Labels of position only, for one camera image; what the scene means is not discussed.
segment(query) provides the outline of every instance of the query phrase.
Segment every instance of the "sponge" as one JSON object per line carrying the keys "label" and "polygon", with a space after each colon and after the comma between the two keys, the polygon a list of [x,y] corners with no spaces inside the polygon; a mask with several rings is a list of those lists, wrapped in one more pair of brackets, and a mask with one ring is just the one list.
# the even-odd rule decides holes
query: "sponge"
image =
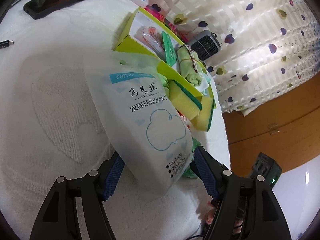
{"label": "sponge", "polygon": [[209,131],[212,121],[214,99],[210,97],[201,97],[202,110],[199,115],[196,116],[191,123],[200,131]]}
{"label": "sponge", "polygon": [[169,99],[173,106],[189,120],[194,119],[201,111],[202,105],[188,90],[175,80],[169,82]]}

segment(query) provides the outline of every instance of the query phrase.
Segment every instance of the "wooden cabinet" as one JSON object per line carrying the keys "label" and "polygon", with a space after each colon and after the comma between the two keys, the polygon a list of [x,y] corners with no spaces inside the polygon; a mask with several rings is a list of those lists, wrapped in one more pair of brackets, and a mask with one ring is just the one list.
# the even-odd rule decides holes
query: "wooden cabinet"
{"label": "wooden cabinet", "polygon": [[231,169],[250,173],[259,152],[274,158],[283,172],[320,154],[320,74],[248,116],[223,114]]}

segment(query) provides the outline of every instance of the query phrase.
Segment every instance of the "cotton pad package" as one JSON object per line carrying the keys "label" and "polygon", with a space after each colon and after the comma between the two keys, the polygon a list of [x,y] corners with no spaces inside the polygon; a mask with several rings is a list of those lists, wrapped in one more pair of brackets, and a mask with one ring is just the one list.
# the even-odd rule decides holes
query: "cotton pad package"
{"label": "cotton pad package", "polygon": [[192,159],[191,134],[157,75],[159,60],[102,50],[84,55],[100,120],[146,200],[165,195]]}

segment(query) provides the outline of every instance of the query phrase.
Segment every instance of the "white blanket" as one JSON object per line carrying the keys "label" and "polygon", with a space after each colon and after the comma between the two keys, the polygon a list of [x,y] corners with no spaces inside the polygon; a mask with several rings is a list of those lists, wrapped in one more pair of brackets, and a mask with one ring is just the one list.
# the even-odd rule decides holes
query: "white blanket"
{"label": "white blanket", "polygon": [[[22,10],[27,1],[0,25],[0,40],[15,41],[0,50],[0,210],[22,240],[58,176],[84,176],[114,152],[84,79],[82,54],[87,46],[111,49],[137,8],[129,0],[87,0],[35,21]],[[208,133],[192,135],[229,167],[219,104],[212,122]],[[209,199],[199,179],[182,178],[165,197],[143,202],[125,167],[104,207],[117,239],[185,240],[200,230]]]}

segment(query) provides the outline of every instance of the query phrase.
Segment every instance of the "green plastic bag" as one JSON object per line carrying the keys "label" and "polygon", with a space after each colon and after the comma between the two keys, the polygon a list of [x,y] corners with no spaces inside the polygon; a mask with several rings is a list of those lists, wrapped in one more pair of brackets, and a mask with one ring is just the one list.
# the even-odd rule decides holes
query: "green plastic bag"
{"label": "green plastic bag", "polygon": [[[192,142],[193,142],[193,146],[192,146],[192,155],[194,155],[195,153],[195,149],[198,147],[198,146],[201,146],[201,143],[192,138]],[[192,171],[192,169],[190,169],[190,165],[188,166],[188,168],[186,168],[186,170],[184,171],[184,173],[182,174],[183,177],[187,177],[187,178],[191,178],[191,179],[196,179],[198,178],[198,176]]]}

